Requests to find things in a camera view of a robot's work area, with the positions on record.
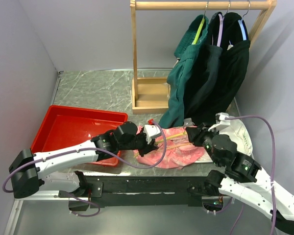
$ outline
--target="wooden clothes rack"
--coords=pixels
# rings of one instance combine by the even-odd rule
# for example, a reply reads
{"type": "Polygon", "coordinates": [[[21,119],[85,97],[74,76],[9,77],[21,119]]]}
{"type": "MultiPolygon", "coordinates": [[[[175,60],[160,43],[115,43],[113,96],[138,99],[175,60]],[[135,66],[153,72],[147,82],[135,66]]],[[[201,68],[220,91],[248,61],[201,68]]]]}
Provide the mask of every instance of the wooden clothes rack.
{"type": "MultiPolygon", "coordinates": [[[[155,2],[130,0],[133,65],[134,77],[132,80],[132,108],[133,114],[164,113],[168,109],[170,89],[166,77],[137,77],[137,50],[136,50],[136,10],[205,10],[207,2],[155,2]]],[[[276,0],[266,1],[231,1],[230,10],[261,10],[248,37],[250,46],[255,43],[265,23],[276,6],[276,0]]],[[[229,1],[210,1],[206,10],[228,10],[229,1]]]]}

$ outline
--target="yellow hanger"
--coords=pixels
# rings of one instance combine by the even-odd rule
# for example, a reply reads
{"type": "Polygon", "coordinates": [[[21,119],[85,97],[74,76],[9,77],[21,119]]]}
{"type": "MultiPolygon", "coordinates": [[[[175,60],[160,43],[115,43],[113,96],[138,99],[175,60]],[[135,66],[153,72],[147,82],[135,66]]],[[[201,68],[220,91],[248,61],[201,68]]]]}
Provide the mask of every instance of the yellow hanger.
{"type": "Polygon", "coordinates": [[[201,22],[199,24],[199,27],[198,27],[198,30],[197,30],[197,33],[196,33],[196,36],[194,38],[194,41],[193,41],[192,45],[194,45],[194,44],[196,44],[198,42],[202,27],[204,26],[204,23],[205,23],[205,15],[206,15],[206,10],[207,10],[208,4],[209,4],[209,1],[207,1],[204,16],[201,19],[201,22]]]}

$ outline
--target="pink cloth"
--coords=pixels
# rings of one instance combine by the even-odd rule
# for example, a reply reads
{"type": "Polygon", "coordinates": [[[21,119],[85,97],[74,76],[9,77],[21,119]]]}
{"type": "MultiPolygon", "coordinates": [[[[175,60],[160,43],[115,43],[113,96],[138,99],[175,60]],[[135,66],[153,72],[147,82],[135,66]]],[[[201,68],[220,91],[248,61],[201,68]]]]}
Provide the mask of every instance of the pink cloth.
{"type": "MultiPolygon", "coordinates": [[[[183,133],[185,132],[183,127],[175,127],[170,129],[163,129],[166,137],[183,133]]],[[[156,138],[156,141],[162,140],[162,136],[156,138]]],[[[195,147],[192,144],[179,146],[182,144],[189,143],[187,135],[175,137],[171,140],[167,140],[167,151],[164,159],[156,167],[158,168],[178,168],[182,169],[184,166],[189,165],[201,158],[205,149],[203,147],[195,147]]],[[[158,144],[159,149],[154,150],[148,154],[145,154],[143,157],[140,155],[136,157],[139,163],[152,165],[155,164],[162,156],[164,150],[163,142],[158,144]]]]}

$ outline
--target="gray marble surface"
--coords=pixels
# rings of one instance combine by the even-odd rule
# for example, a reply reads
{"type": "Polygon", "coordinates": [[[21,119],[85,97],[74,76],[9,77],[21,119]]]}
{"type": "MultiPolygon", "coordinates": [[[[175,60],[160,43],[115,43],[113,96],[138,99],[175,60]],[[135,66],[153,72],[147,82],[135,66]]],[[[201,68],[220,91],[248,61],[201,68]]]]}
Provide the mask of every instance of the gray marble surface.
{"type": "MultiPolygon", "coordinates": [[[[167,76],[169,70],[139,71],[139,77],[167,76]]],[[[159,121],[161,114],[134,115],[132,114],[131,79],[132,71],[65,71],[61,75],[55,105],[74,106],[81,108],[125,112],[128,120],[135,124],[145,124],[153,118],[159,121]]],[[[234,102],[228,110],[230,115],[237,116],[238,111],[234,102]]],[[[132,151],[122,151],[121,157],[138,164],[132,151]]],[[[207,176],[213,170],[222,170],[212,163],[192,164],[183,169],[136,169],[119,162],[116,167],[104,167],[94,164],[80,164],[63,172],[83,171],[86,175],[132,175],[132,176],[207,176]]]]}

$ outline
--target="red plastic bin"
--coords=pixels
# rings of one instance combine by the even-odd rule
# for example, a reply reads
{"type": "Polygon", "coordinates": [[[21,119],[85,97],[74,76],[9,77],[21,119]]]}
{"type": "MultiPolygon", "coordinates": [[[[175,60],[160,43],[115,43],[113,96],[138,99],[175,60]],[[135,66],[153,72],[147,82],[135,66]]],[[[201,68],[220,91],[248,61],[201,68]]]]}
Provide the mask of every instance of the red plastic bin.
{"type": "MultiPolygon", "coordinates": [[[[116,129],[127,121],[127,117],[126,113],[51,105],[31,150],[33,153],[47,152],[77,145],[116,129]]],[[[116,166],[118,162],[118,159],[110,158],[94,164],[116,166]]]]}

